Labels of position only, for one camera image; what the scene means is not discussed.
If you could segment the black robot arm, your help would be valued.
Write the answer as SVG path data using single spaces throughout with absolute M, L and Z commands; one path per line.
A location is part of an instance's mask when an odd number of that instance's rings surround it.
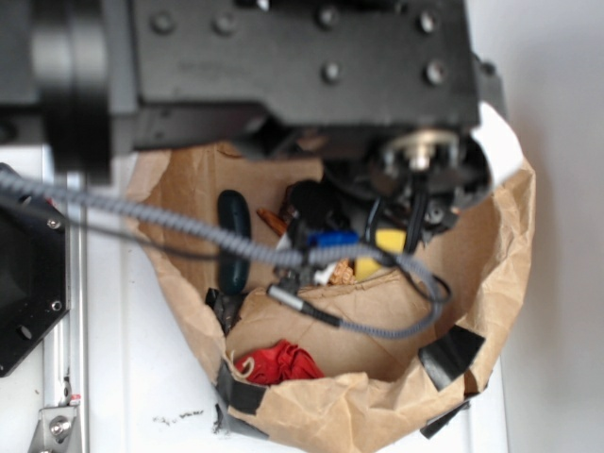
M 319 158 L 419 241 L 511 173 L 463 1 L 5 1 L 1 141 L 109 178 L 129 151 Z

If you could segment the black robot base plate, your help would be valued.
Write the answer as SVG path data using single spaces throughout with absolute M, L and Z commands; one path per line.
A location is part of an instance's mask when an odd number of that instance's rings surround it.
M 65 217 L 44 196 L 1 191 L 1 376 L 68 311 Z

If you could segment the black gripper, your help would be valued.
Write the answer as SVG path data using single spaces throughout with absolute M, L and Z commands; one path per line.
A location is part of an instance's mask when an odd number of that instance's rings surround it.
M 292 243 L 353 230 L 378 243 L 383 228 L 406 234 L 401 251 L 446 233 L 461 212 L 481 203 L 508 178 L 508 123 L 495 66 L 476 59 L 478 124 L 467 134 L 420 129 L 381 145 L 362 162 L 326 163 L 319 181 L 295 182 L 279 215 Z

